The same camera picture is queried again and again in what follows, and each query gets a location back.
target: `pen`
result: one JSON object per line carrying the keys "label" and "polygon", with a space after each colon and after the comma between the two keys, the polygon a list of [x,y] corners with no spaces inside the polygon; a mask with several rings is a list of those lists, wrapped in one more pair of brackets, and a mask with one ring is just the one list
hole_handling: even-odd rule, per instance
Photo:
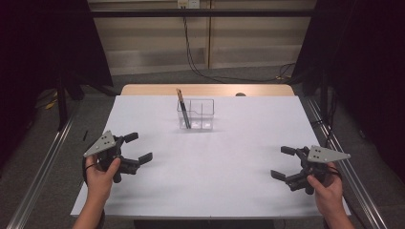
{"label": "pen", "polygon": [[188,120],[187,111],[185,110],[184,100],[182,99],[182,94],[180,89],[176,89],[178,92],[179,103],[181,106],[182,116],[184,117],[185,127],[191,129],[190,121]]}

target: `table surface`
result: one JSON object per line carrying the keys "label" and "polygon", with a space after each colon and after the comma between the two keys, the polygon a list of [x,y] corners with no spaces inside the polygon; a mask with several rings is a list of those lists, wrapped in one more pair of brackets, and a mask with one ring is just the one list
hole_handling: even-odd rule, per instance
{"label": "table surface", "polygon": [[[301,170],[297,156],[280,153],[287,145],[318,144],[299,98],[285,85],[135,85],[122,94],[183,96],[210,92],[215,100],[212,131],[181,130],[177,97],[118,96],[105,130],[139,133],[122,146],[124,157],[153,152],[135,176],[122,176],[105,205],[107,216],[131,219],[277,219],[320,216],[313,196],[291,192],[270,170],[290,176]],[[214,92],[224,96],[211,95]],[[284,91],[286,96],[269,95]],[[230,97],[237,93],[253,96]],[[84,204],[83,186],[72,215]]]}

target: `hand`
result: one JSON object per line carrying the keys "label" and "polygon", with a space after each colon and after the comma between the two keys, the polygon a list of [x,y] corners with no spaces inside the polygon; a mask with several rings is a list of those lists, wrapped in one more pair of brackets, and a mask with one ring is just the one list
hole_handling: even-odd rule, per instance
{"label": "hand", "polygon": [[[336,172],[335,165],[328,163],[330,171]],[[316,206],[319,212],[325,217],[330,229],[332,228],[353,228],[343,208],[342,180],[337,175],[327,175],[325,181],[319,180],[310,175],[308,183],[315,189]]]}
{"label": "hand", "polygon": [[115,158],[106,172],[99,171],[96,166],[97,156],[86,158],[87,169],[87,199],[105,202],[110,196],[111,187],[113,186],[113,176],[117,172],[120,159]]}

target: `wall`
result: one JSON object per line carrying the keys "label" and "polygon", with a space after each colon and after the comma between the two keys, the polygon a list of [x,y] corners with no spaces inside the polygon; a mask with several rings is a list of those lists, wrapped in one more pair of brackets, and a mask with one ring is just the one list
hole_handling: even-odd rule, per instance
{"label": "wall", "polygon": [[[175,9],[177,1],[89,0],[91,9]],[[313,9],[315,0],[209,1],[205,9]],[[182,18],[95,18],[112,75],[188,70]],[[295,62],[309,18],[187,18],[199,69]]]}

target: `white paper sheet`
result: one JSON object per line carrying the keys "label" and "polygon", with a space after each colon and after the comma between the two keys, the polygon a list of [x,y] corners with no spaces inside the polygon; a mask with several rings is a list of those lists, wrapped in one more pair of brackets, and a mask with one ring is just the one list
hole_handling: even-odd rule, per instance
{"label": "white paper sheet", "polygon": [[[295,96],[215,99],[214,129],[179,128],[176,96],[118,96],[105,130],[139,133],[122,155],[153,160],[122,175],[105,205],[107,216],[131,219],[276,219],[319,216],[314,196],[291,192],[270,170],[299,173],[300,160],[281,146],[318,145]],[[83,185],[72,215],[85,202]]]}

